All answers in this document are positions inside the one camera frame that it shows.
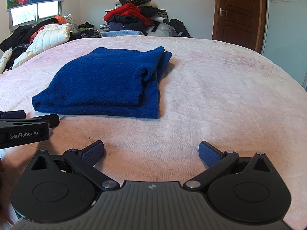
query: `plastic bag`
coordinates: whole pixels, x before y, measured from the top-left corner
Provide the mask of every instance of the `plastic bag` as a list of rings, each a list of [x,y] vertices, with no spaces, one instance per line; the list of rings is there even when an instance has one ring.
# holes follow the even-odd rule
[[[175,37],[177,36],[176,31],[173,27],[166,23],[160,23],[157,30],[152,32],[154,27],[147,28],[147,36],[159,36],[159,37]]]

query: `door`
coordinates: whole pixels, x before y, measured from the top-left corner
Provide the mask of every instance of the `door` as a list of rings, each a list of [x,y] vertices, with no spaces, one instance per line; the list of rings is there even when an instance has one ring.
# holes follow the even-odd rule
[[[261,53],[267,0],[215,0],[212,39]]]

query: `blue sweater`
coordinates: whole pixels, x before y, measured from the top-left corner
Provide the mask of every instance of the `blue sweater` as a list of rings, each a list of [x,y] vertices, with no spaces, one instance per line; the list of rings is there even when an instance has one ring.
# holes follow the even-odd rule
[[[158,82],[172,54],[99,47],[64,65],[32,98],[36,111],[158,118]]]

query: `crosshair logo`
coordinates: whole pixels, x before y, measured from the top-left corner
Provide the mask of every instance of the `crosshair logo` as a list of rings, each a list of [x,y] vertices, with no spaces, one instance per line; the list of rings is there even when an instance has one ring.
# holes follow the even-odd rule
[[[154,185],[154,184],[150,184],[148,187],[149,187],[150,189],[155,189],[155,188],[157,188],[157,186]]]

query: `mattress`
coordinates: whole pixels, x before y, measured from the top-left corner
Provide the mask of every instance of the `mattress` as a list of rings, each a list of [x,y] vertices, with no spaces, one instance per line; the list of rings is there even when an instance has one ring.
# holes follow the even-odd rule
[[[147,51],[159,46],[173,53],[159,85],[160,118],[60,115],[50,140],[1,150],[2,218],[17,220],[10,191],[39,149],[62,154],[102,140],[106,156],[96,168],[119,183],[183,183],[205,170],[198,156],[198,145],[205,140],[241,156],[265,152],[292,195],[285,222],[297,230],[306,227],[307,93],[280,67],[252,50],[180,37],[75,40],[0,75],[0,109],[25,110],[28,118],[42,115],[34,111],[32,97],[48,87],[63,65],[97,47]]]

